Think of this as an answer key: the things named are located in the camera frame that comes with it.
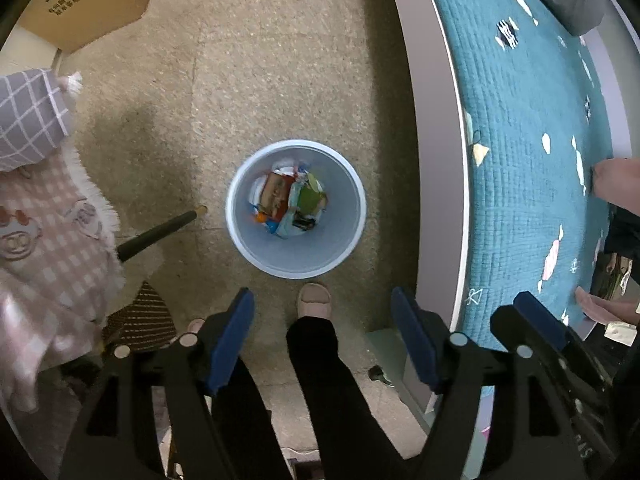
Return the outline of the red brown paper bag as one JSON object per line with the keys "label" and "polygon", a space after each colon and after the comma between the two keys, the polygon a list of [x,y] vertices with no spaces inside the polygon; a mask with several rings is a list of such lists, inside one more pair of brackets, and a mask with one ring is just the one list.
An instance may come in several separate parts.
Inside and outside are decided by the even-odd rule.
{"label": "red brown paper bag", "polygon": [[280,220],[288,210],[288,194],[295,182],[288,174],[268,174],[262,192],[260,192],[258,209],[274,220]]}

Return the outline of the green leaf wrapper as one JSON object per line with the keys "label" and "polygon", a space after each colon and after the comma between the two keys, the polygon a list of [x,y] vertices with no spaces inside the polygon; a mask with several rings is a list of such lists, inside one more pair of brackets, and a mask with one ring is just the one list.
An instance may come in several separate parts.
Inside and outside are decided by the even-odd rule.
{"label": "green leaf wrapper", "polygon": [[297,195],[296,207],[305,216],[315,216],[324,208],[328,198],[320,181],[313,174],[305,174]]}

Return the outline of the brown woven stool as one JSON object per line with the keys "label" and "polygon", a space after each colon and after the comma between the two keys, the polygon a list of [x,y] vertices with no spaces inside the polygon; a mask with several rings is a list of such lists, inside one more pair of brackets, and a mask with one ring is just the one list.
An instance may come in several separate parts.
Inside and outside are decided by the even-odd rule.
{"label": "brown woven stool", "polygon": [[176,335],[165,301],[147,281],[141,284],[131,304],[107,317],[102,330],[105,349],[124,344],[135,352],[162,348]]}

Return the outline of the pink slipper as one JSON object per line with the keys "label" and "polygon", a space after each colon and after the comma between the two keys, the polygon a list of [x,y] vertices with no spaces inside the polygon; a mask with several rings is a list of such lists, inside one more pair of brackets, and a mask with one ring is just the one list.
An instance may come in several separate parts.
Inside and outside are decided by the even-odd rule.
{"label": "pink slipper", "polygon": [[307,283],[299,291],[296,300],[300,318],[324,318],[329,320],[332,313],[332,296],[329,289],[318,283]]}

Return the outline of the person's black trouser leg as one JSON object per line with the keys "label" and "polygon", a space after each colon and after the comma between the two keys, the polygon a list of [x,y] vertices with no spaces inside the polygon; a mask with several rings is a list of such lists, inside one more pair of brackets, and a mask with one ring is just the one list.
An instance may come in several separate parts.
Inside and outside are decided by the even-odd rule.
{"label": "person's black trouser leg", "polygon": [[[408,479],[410,469],[386,436],[348,367],[327,318],[303,316],[286,333],[293,365],[328,479]],[[239,479],[291,477],[270,416],[246,365],[212,399],[212,421]]]}

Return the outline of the light blue plastic bucket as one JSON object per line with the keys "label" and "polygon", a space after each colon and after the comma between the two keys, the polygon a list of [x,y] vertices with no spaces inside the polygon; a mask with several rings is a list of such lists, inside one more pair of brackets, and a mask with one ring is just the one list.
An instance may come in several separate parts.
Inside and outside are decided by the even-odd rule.
{"label": "light blue plastic bucket", "polygon": [[[268,174],[295,178],[288,210],[280,220],[258,223],[260,192]],[[305,174],[322,184],[328,202],[315,216],[296,207]],[[226,221],[243,257],[276,278],[306,280],[342,263],[360,240],[367,217],[366,193],[352,164],[333,148],[308,140],[287,140],[261,148],[242,163],[226,200]]]}

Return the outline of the pink plaid blanket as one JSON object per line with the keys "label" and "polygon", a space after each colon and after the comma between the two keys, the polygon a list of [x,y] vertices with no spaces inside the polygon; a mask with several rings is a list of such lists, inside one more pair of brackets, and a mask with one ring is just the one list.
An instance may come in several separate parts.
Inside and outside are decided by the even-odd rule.
{"label": "pink plaid blanket", "polygon": [[124,284],[119,218],[73,143],[1,176],[1,404],[35,411],[37,376],[91,352]]}

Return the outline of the teal bed mattress sheet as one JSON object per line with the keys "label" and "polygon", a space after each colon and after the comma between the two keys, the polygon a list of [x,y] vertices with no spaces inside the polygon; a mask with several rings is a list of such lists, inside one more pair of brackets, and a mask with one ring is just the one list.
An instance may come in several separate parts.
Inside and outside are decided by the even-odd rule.
{"label": "teal bed mattress sheet", "polygon": [[494,348],[489,320],[531,292],[576,326],[608,232],[590,171],[612,154],[590,52],[542,0],[435,0],[456,71],[470,170],[460,328]]}

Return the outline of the grey checked tablecloth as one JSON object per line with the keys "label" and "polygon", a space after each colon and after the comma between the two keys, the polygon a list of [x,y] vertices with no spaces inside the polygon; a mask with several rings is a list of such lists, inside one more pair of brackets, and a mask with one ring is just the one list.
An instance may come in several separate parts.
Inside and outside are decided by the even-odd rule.
{"label": "grey checked tablecloth", "polygon": [[38,164],[70,136],[81,89],[80,73],[58,76],[34,68],[1,76],[2,172]]}

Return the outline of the large brown cardboard box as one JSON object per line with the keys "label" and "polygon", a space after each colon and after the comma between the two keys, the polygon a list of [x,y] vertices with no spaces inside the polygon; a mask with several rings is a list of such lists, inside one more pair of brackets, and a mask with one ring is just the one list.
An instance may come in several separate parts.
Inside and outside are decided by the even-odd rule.
{"label": "large brown cardboard box", "polygon": [[18,24],[65,53],[142,17],[150,0],[30,0]]}

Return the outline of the teal bunk bed frame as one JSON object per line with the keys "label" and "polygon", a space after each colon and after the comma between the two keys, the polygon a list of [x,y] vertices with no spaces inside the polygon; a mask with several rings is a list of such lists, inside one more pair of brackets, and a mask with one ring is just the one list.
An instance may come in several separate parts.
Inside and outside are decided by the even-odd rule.
{"label": "teal bunk bed frame", "polygon": [[420,240],[416,301],[458,327],[470,236],[469,163],[456,71],[435,0],[395,0],[416,112]]}

